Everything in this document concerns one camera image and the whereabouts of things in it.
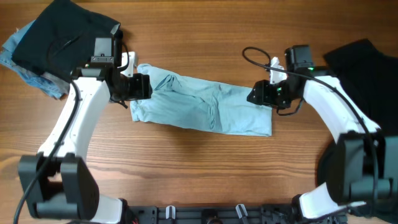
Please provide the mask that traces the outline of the light blue t-shirt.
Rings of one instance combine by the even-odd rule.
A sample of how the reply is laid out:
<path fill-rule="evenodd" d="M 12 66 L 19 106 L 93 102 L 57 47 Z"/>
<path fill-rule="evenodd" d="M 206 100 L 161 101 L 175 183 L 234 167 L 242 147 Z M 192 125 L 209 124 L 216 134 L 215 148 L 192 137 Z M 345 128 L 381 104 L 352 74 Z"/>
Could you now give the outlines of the light blue t-shirt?
<path fill-rule="evenodd" d="M 140 64 L 148 75 L 151 98 L 130 103 L 133 121 L 168 124 L 221 134 L 272 134 L 272 110 L 247 101 L 251 89 L 182 76 L 150 64 Z"/>

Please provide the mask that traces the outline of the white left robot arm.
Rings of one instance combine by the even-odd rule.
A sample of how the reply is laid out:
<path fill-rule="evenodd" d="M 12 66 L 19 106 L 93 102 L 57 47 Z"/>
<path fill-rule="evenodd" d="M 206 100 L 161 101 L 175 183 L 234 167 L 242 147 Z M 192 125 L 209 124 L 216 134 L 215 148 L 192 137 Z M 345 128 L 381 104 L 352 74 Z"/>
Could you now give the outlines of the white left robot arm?
<path fill-rule="evenodd" d="M 27 205 L 36 219 L 77 223 L 138 223 L 122 198 L 100 194 L 86 165 L 88 145 L 105 106 L 149 99 L 148 75 L 135 73 L 135 52 L 95 55 L 70 76 L 66 104 L 49 137 L 34 156 L 22 156 L 18 166 L 24 191 L 20 205 Z"/>

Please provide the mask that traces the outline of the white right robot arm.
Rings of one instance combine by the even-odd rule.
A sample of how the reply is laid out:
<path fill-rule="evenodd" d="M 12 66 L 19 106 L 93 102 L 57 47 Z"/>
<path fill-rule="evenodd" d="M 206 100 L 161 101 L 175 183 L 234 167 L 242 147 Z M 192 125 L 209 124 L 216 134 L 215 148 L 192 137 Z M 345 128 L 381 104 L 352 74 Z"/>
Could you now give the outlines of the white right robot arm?
<path fill-rule="evenodd" d="M 293 100 L 308 103 L 333 136 L 318 163 L 318 185 L 289 204 L 265 205 L 264 217 L 287 223 L 341 223 L 350 213 L 397 222 L 397 137 L 384 134 L 345 93 L 339 79 L 307 59 L 288 69 L 264 64 L 268 80 L 254 85 L 248 101 L 286 115 Z"/>

